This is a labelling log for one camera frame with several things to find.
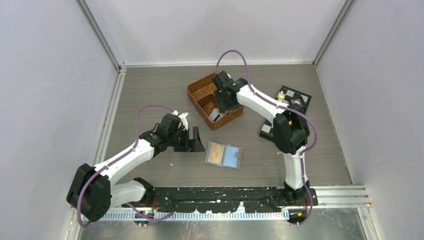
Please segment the gold credit card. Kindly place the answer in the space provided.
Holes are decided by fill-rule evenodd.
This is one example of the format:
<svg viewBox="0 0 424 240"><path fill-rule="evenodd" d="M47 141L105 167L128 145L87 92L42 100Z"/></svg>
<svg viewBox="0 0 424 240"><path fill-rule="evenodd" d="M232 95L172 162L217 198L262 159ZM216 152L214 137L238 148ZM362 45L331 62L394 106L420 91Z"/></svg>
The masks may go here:
<svg viewBox="0 0 424 240"><path fill-rule="evenodd" d="M215 165L220 165L223 161L225 146L218 143L211 143L207 162Z"/></svg>

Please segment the taupe leather card holder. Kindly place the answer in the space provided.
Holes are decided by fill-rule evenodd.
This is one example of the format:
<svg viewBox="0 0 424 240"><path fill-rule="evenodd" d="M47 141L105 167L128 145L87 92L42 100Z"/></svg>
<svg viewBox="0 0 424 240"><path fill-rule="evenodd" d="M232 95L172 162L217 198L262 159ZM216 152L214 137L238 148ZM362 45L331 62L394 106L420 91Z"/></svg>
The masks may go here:
<svg viewBox="0 0 424 240"><path fill-rule="evenodd" d="M223 157L222 157L222 163L221 164L213 164L213 163L207 162L209 152L210 152L211 143L216 143L216 142L212 142L212 141L208 142L206 154L205 154L205 159L204 159L205 164L218 166L218 167L224 167L224 168L231 168L231 169L239 169L240 168L241 161L243 159L243 148L242 147L236 147L236 146L232 146L232 145L224 145L224 144L217 143L217 144L225 146L225 150L224 150Z"/></svg>

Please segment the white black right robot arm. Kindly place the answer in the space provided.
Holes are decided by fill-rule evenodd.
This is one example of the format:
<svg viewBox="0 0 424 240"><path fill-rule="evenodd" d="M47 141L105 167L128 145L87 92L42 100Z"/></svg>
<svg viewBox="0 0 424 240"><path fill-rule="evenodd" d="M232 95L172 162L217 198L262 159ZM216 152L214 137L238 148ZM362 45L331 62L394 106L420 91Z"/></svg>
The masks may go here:
<svg viewBox="0 0 424 240"><path fill-rule="evenodd" d="M225 71L215 74L212 82L217 88L214 95L220 112L248 107L272 124L272 141L283 153L285 164L283 194L288 203L299 205L309 191L305 151L310 130L303 108L264 95L246 79L234 80Z"/></svg>

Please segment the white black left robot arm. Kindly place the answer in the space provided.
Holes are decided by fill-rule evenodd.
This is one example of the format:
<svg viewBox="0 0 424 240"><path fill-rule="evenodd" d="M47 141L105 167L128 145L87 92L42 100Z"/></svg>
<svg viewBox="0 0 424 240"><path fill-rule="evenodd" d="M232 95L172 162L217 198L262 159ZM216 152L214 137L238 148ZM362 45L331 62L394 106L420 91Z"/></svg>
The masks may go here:
<svg viewBox="0 0 424 240"><path fill-rule="evenodd" d="M204 152L199 128L188 126L189 113L167 113L153 129L143 132L119 154L90 166L81 165L70 185L66 201L89 222L100 220L111 207L138 203L141 207L154 202L154 187L141 177L118 183L144 162L172 148L174 152Z"/></svg>

